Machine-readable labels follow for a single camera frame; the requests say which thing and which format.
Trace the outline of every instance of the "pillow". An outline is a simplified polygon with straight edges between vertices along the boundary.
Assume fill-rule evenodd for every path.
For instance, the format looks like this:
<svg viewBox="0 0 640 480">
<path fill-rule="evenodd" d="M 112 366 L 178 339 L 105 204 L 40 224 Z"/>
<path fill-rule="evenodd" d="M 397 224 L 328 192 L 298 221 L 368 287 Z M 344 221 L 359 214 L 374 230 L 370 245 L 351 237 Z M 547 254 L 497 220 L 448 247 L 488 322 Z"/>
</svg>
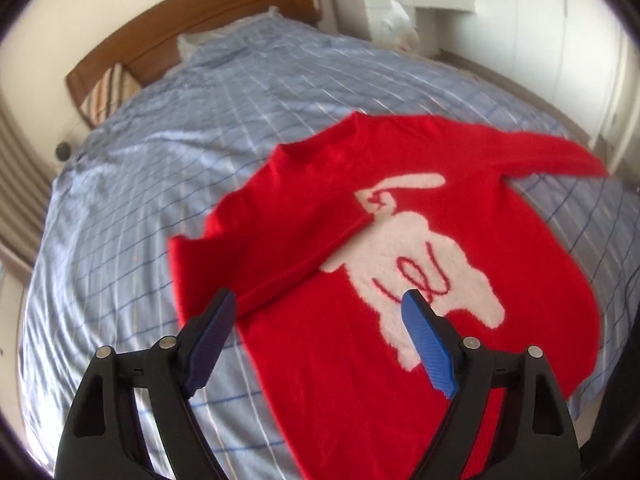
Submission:
<svg viewBox="0 0 640 480">
<path fill-rule="evenodd" d="M 195 32 L 193 34 L 181 34 L 178 36 L 178 52 L 180 53 L 180 60 L 185 62 L 189 60 L 198 47 L 203 46 L 211 40 L 218 40 L 223 38 L 232 32 L 251 25 L 252 23 L 260 22 L 265 18 L 273 18 L 279 16 L 278 7 L 271 6 L 267 12 L 260 14 L 254 14 L 253 16 L 247 16 L 240 20 L 235 20 L 225 27 L 214 28 L 213 30 L 206 30 L 205 32 Z"/>
<path fill-rule="evenodd" d="M 171 77 L 172 75 L 180 72 L 180 70 L 182 70 L 183 68 L 184 68 L 184 65 L 182 63 L 178 63 L 176 66 L 172 66 L 169 70 L 167 70 L 162 76 L 162 78 L 164 79 L 165 77 Z"/>
<path fill-rule="evenodd" d="M 136 78 L 120 63 L 116 63 L 102 75 L 84 98 L 80 113 L 89 126 L 95 128 L 140 90 L 142 86 Z"/>
</svg>

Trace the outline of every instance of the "white plastic bag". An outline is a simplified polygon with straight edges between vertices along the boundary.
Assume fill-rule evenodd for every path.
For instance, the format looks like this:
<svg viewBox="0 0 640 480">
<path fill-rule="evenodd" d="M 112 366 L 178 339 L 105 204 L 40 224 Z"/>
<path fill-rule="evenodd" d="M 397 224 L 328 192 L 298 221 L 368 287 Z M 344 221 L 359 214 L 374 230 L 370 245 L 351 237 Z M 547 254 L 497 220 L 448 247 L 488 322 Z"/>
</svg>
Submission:
<svg viewBox="0 0 640 480">
<path fill-rule="evenodd" d="M 420 38 L 411 18 L 398 0 L 389 1 L 389 10 L 382 17 L 380 46 L 400 52 L 416 52 Z"/>
</svg>

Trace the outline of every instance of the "bed sheet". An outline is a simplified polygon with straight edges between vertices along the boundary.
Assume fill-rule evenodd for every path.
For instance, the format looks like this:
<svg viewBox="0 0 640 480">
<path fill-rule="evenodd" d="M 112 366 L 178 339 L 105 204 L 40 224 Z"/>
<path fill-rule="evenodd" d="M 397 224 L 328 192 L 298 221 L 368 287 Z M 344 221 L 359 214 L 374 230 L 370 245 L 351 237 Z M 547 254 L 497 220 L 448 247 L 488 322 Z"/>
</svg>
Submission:
<svg viewBox="0 0 640 480">
<path fill-rule="evenodd" d="M 177 332 L 167 239 L 199 236 L 207 213 L 277 143 L 354 110 L 568 137 L 548 115 L 455 69 L 283 18 L 201 47 L 94 130 L 54 183 L 20 350 L 27 432 L 49 470 L 95 349 L 138 350 Z M 606 383 L 636 314 L 640 198 L 613 179 L 534 174 L 512 185 L 575 258 L 600 307 L 598 363 L 569 402 L 577 416 Z M 148 398 L 136 399 L 154 467 L 171 477 Z M 236 330 L 191 405 L 229 478 L 300 478 Z"/>
</svg>

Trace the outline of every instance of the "white cat graphic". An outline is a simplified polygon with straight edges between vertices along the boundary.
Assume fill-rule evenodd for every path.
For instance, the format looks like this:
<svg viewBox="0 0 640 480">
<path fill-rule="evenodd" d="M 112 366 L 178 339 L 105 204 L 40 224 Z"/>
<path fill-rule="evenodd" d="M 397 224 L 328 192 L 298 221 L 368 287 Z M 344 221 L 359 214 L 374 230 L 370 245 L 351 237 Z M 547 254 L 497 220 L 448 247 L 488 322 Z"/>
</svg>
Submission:
<svg viewBox="0 0 640 480">
<path fill-rule="evenodd" d="M 394 189 L 430 189 L 444 183 L 437 173 L 406 174 L 358 191 L 359 202 L 374 214 L 373 223 L 320 266 L 323 272 L 345 266 L 358 295 L 380 314 L 380 332 L 398 350 L 406 370 L 420 363 L 400 316 L 402 295 L 410 288 L 420 290 L 439 316 L 464 309 L 489 328 L 504 320 L 487 276 L 471 267 L 455 240 L 431 231 L 427 219 L 416 212 L 396 213 Z"/>
</svg>

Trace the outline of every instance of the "red sweater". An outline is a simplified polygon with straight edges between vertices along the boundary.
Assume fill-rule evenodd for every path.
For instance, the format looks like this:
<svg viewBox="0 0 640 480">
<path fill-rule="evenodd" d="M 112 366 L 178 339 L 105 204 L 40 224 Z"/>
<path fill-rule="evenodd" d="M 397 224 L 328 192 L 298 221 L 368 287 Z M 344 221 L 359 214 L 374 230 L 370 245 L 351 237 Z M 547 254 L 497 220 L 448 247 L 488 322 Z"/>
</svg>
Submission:
<svg viewBox="0 0 640 480">
<path fill-rule="evenodd" d="M 448 402 L 402 325 L 407 289 L 492 349 L 542 347 L 566 396 L 593 370 L 591 289 L 502 179 L 533 172 L 606 175 L 563 139 L 352 114 L 278 146 L 221 200 L 201 239 L 170 240 L 180 322 L 219 287 L 234 290 L 242 337 L 305 477 L 405 480 Z M 497 392 L 466 475 L 482 468 L 499 402 Z"/>
</svg>

